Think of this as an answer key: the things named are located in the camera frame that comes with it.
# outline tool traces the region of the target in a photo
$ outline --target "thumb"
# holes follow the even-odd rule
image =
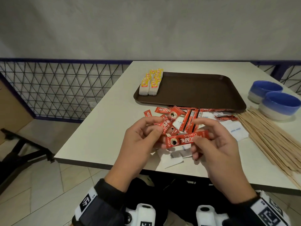
[[[194,143],[202,150],[207,160],[212,160],[219,154],[219,150],[206,138],[199,136],[193,137]]]
[[[151,133],[147,137],[144,138],[143,142],[150,148],[152,148],[155,143],[159,140],[160,136],[162,135],[163,128],[161,126],[155,127]]]

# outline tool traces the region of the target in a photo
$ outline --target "pile of wooden stirrers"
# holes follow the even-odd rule
[[[271,163],[301,190],[293,176],[301,172],[301,144],[253,107],[236,116]]]

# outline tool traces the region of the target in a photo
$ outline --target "black pants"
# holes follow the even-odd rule
[[[231,211],[231,203],[214,186],[192,184],[168,177],[151,177],[155,187],[135,178],[126,192],[126,207],[136,209],[139,203],[152,205],[156,210],[156,226],[164,224],[168,210],[183,220],[198,226],[196,210],[199,205],[211,205],[216,213]]]

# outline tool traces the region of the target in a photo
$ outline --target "tiled floor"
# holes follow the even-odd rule
[[[34,120],[19,133],[56,153],[77,127],[74,123]],[[11,141],[0,145],[0,160],[14,144]],[[68,226],[81,199],[107,173],[107,170],[46,160],[37,162],[22,171],[0,195],[0,226]],[[268,194],[290,216],[292,225],[299,225],[301,197]],[[171,225],[191,226],[170,212],[165,226]]]

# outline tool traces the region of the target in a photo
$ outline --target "person's left hand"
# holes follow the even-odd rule
[[[130,182],[145,167],[153,147],[161,146],[157,141],[163,128],[152,124],[162,121],[161,117],[144,117],[126,130],[117,160],[105,177],[107,183],[126,192]]]

